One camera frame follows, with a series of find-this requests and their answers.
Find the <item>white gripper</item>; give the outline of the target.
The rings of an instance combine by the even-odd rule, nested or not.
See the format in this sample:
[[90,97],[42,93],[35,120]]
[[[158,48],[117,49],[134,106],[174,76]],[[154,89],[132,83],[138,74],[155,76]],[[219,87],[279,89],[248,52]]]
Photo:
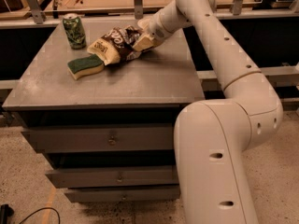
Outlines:
[[143,51],[150,49],[153,46],[160,46],[166,40],[167,32],[163,28],[160,19],[152,16],[149,19],[147,32],[142,34],[134,43],[133,49],[136,51]]

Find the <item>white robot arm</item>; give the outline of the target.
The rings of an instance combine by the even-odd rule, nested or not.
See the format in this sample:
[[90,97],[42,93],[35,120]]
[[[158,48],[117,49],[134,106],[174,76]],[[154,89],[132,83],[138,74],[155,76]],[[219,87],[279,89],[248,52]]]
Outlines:
[[260,68],[214,15],[209,0],[174,0],[150,20],[137,51],[193,26],[224,93],[178,115],[174,150],[186,224],[259,224],[242,153],[278,130],[283,107]]

